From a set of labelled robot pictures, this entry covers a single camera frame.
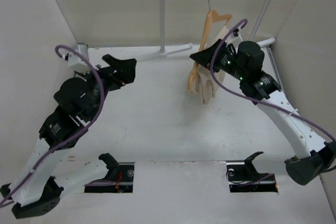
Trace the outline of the beige trousers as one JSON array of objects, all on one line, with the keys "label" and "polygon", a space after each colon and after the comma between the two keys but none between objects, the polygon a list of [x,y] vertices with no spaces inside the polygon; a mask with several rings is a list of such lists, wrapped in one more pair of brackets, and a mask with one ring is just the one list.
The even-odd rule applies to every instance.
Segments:
[{"label": "beige trousers", "polygon": [[[206,46],[200,46],[201,51],[209,48],[219,39],[223,39],[228,32],[228,28],[224,25]],[[217,80],[223,83],[225,72],[221,70],[220,72],[215,72],[214,74]],[[189,74],[187,90],[192,94],[199,95],[203,104],[208,104],[211,98],[215,97],[218,88],[219,86],[212,78],[210,71],[201,65],[196,66],[196,62],[194,62],[194,66]]]}]

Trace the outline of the wooden clothes hanger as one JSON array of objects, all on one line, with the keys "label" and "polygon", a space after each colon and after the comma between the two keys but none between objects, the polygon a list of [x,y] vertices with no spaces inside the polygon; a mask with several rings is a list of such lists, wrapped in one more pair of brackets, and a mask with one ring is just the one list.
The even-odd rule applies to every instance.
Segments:
[{"label": "wooden clothes hanger", "polygon": [[[209,11],[208,11],[207,16],[205,18],[203,35],[202,35],[202,40],[201,40],[201,44],[200,44],[200,47],[199,47],[199,51],[202,51],[205,48],[205,45],[206,45],[208,36],[211,32],[211,28],[212,28],[213,23],[225,21],[225,25],[227,25],[229,23],[229,21],[232,19],[231,14],[219,15],[216,10],[211,9],[210,0],[207,0],[207,2],[208,2]],[[188,91],[192,90],[193,84],[195,83],[196,77],[198,75],[197,69],[198,69],[198,63],[194,62],[192,70],[190,72],[188,83],[187,83],[187,90]]]}]

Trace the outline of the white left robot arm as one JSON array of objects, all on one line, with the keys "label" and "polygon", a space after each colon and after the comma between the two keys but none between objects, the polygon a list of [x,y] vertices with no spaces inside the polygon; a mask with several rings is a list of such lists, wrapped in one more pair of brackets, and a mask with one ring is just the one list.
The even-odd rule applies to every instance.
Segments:
[{"label": "white left robot arm", "polygon": [[24,170],[11,184],[1,187],[3,197],[14,202],[16,219],[39,217],[53,210],[63,196],[90,183],[117,185],[122,178],[120,164],[109,153],[103,153],[71,175],[52,175],[62,158],[88,132],[88,124],[102,111],[100,101],[110,91],[135,80],[136,59],[120,60],[111,55],[102,59],[108,66],[78,74],[66,80],[54,94],[55,111],[46,118],[39,138]]}]

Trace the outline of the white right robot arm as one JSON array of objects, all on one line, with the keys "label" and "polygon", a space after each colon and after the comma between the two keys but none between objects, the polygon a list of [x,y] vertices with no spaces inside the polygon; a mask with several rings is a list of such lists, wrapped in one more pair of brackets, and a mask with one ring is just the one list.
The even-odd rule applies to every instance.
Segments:
[{"label": "white right robot arm", "polygon": [[273,121],[295,153],[285,160],[286,172],[294,182],[303,186],[335,169],[335,137],[327,142],[315,132],[318,126],[293,108],[280,84],[263,71],[265,54],[256,42],[243,41],[234,47],[219,39],[190,58],[211,74],[223,71],[237,79],[239,97],[251,101]]}]

